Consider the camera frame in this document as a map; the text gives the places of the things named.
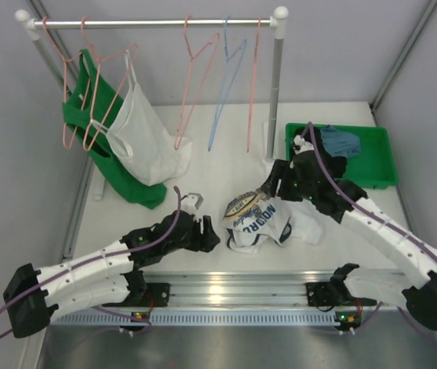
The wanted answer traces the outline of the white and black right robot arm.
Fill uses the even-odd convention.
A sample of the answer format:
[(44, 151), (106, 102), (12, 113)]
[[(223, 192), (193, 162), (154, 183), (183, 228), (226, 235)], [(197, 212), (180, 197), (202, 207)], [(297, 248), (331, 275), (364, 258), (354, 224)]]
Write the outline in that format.
[(422, 326), (437, 331), (437, 249), (385, 215), (367, 192), (350, 180), (335, 180), (314, 151), (274, 160), (263, 192), (286, 201), (309, 201), (315, 209), (367, 240), (402, 273), (376, 276), (346, 264), (331, 277), (339, 304), (368, 298), (406, 309)]

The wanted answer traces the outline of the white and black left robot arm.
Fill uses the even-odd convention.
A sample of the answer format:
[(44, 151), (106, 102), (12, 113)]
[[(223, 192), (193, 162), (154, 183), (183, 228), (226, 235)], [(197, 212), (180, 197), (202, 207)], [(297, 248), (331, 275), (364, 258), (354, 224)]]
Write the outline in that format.
[(144, 267), (181, 249), (209, 253), (219, 242), (210, 216), (175, 211), (84, 257), (51, 267), (22, 265), (3, 293), (12, 333), (29, 337), (60, 317), (101, 304), (140, 304), (147, 291)]

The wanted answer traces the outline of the white printed navy-trim tank top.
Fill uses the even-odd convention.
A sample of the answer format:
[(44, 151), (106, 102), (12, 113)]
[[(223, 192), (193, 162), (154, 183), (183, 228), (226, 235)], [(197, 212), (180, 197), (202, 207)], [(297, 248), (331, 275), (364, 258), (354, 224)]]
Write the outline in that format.
[(290, 238), (319, 244), (325, 231), (311, 205), (269, 197), (260, 189), (232, 199), (225, 208), (222, 227), (228, 234), (226, 247), (242, 254), (259, 253), (267, 241), (283, 247)]

